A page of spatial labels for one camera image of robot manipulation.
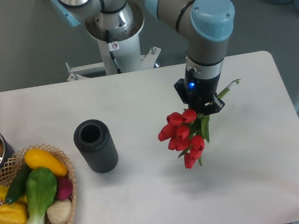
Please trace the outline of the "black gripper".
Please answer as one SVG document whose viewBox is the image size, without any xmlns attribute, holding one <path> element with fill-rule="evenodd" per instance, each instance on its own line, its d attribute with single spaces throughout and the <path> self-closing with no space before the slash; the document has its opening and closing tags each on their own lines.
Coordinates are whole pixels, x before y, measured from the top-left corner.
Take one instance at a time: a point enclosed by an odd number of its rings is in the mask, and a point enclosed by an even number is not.
<svg viewBox="0 0 299 224">
<path fill-rule="evenodd" d="M 224 101 L 217 96 L 219 78 L 220 74 L 211 79 L 202 79 L 195 69 L 186 69 L 184 83 L 188 107 L 195 112 L 203 110 L 204 115 L 219 113 L 225 106 Z"/>
</svg>

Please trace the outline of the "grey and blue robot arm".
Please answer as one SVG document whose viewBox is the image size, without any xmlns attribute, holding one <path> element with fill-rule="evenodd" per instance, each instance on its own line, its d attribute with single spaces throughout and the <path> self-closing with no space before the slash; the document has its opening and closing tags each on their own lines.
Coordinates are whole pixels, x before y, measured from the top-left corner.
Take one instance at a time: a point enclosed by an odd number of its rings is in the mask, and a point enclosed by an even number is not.
<svg viewBox="0 0 299 224">
<path fill-rule="evenodd" d="M 106 74 L 137 71 L 141 67 L 139 33 L 141 8 L 130 0 L 51 0 L 72 27 L 85 25 L 101 51 Z M 223 59 L 234 27 L 230 0 L 145 0 L 149 13 L 188 42 L 184 78 L 175 83 L 182 102 L 199 114 L 219 112 L 217 94 Z"/>
</svg>

